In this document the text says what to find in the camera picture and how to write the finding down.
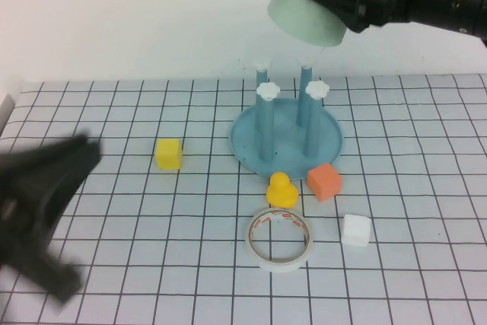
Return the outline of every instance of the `white grid mat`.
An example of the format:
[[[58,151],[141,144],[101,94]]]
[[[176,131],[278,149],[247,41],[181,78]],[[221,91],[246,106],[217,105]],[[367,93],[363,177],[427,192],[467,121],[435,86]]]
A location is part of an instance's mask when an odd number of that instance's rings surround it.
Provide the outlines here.
[[[345,134],[340,195],[298,210],[316,242],[308,264],[270,274],[245,252],[266,180],[231,155],[231,121],[254,80],[30,85],[0,139],[22,149],[74,132],[104,157],[70,203],[52,249],[86,286],[59,313],[51,297],[0,272],[4,323],[487,323],[487,78],[324,78]],[[298,80],[278,80],[294,97]],[[157,137],[184,137],[183,168],[158,170]],[[363,252],[339,242],[346,213],[373,218]],[[301,245],[273,225],[272,255]]]

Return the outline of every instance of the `yellow cube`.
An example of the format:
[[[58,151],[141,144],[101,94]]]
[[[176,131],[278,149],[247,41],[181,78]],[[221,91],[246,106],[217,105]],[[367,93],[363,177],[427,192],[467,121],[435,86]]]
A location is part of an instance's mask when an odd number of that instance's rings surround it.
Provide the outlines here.
[[[179,139],[158,139],[155,161],[159,169],[180,169],[183,149]]]

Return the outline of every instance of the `rubber duck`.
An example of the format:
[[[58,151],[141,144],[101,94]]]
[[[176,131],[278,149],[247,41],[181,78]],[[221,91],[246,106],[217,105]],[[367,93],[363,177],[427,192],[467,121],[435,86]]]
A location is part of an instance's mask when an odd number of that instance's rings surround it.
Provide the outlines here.
[[[266,194],[271,206],[290,209],[298,203],[298,196],[298,188],[291,183],[286,173],[278,171],[271,176]]]

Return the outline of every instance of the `blue pole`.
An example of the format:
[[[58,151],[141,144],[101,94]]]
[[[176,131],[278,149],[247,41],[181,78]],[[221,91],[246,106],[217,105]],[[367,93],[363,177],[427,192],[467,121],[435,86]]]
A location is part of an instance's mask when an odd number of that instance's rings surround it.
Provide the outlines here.
[[[266,82],[267,82],[267,70],[257,70],[256,89],[259,87],[259,85]],[[260,127],[261,127],[262,102],[263,99],[256,94],[256,130],[257,131],[260,131]]]
[[[313,99],[307,95],[310,109],[304,138],[304,156],[315,158],[318,155],[320,139],[321,99]]]
[[[298,98],[298,119],[297,124],[300,127],[306,126],[307,115],[310,109],[310,96],[306,93],[306,87],[313,77],[312,68],[301,67],[301,82],[299,84]]]
[[[257,99],[262,101],[259,157],[270,163],[274,159],[274,100],[263,100],[259,95]]]

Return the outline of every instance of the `masking tape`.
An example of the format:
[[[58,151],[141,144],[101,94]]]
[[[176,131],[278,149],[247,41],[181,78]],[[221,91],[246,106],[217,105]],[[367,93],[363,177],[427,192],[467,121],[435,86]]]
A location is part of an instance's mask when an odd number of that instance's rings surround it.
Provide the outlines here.
[[[254,230],[256,230],[260,225],[265,224],[269,221],[283,221],[289,220],[293,224],[298,226],[304,233],[304,244],[305,248],[303,253],[292,260],[269,260],[262,256],[254,247],[252,242],[252,236]],[[308,224],[298,213],[291,212],[284,209],[264,209],[257,215],[253,216],[250,221],[249,228],[247,230],[247,236],[245,237],[245,246],[249,255],[257,262],[260,268],[268,270],[270,272],[292,272],[300,268],[304,263],[306,263],[307,258],[310,256],[311,245],[313,243],[313,238],[311,236],[311,231]]]

